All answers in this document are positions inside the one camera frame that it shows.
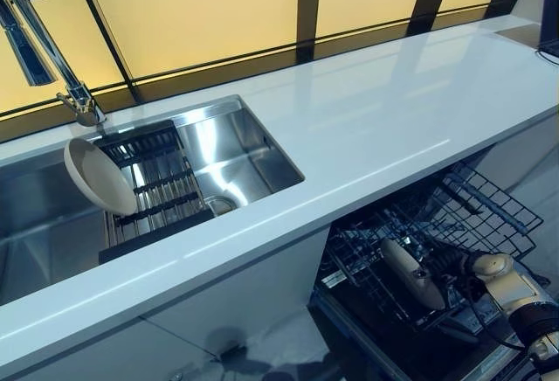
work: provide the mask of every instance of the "stainless steel sink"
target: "stainless steel sink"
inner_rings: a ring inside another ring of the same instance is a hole
[[[238,96],[156,117],[135,132],[168,120],[215,217],[303,180]],[[62,149],[0,168],[0,213],[0,305],[98,266],[110,247],[105,212],[75,188]]]

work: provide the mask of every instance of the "countertop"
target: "countertop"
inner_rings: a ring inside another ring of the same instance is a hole
[[[559,69],[494,33],[524,24],[465,24],[109,114],[108,128],[239,94],[305,181],[0,307],[0,378],[552,114]],[[0,165],[90,132],[7,142]]]

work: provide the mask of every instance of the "dish rack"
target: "dish rack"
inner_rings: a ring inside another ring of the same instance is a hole
[[[423,307],[383,262],[381,241],[397,240],[414,257],[430,243],[508,253],[520,260],[535,248],[528,236],[542,219],[465,163],[456,163],[334,222],[318,280],[358,287],[391,321],[425,330],[465,301],[448,281],[444,311]]]
[[[100,263],[213,218],[172,121],[162,121],[95,142],[133,188],[137,212],[105,212],[107,249]]]

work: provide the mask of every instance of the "faucet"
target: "faucet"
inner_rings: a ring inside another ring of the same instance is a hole
[[[0,0],[0,25],[3,27],[11,49],[16,54],[25,78],[30,86],[43,86],[56,80],[44,58],[33,44],[29,35],[17,20],[11,5],[17,6],[25,22],[43,46],[52,63],[57,67],[66,83],[68,95],[57,94],[57,98],[75,114],[76,121],[84,126],[96,126],[107,118],[91,95],[89,89],[78,80],[60,49],[54,43],[29,0]]]

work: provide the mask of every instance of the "white cabinet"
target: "white cabinet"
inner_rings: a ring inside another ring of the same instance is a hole
[[[188,366],[195,349],[154,325],[131,325],[87,346],[65,353],[22,376],[21,381],[167,381]]]
[[[271,255],[148,319],[220,354],[308,304],[329,228]],[[210,357],[196,352],[196,367]]]
[[[304,308],[328,228],[24,374],[22,381],[167,381]]]

